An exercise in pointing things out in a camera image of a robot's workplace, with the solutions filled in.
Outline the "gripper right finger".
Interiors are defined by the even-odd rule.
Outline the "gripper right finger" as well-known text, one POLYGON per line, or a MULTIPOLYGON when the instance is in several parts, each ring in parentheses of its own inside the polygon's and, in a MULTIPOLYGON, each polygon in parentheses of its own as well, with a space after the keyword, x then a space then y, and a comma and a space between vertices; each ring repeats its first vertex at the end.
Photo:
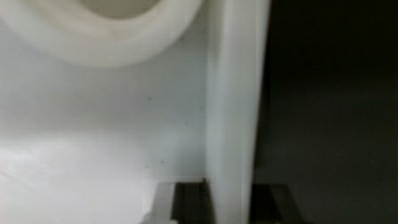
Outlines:
POLYGON ((283 184, 251 185, 250 224, 310 224, 283 184))

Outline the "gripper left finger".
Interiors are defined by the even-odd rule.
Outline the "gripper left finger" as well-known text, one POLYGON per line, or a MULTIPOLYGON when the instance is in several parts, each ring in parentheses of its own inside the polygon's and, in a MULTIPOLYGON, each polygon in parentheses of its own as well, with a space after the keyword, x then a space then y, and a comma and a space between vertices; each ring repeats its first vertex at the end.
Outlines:
POLYGON ((140 224, 209 224, 209 192, 203 182, 157 184, 152 207, 140 224))

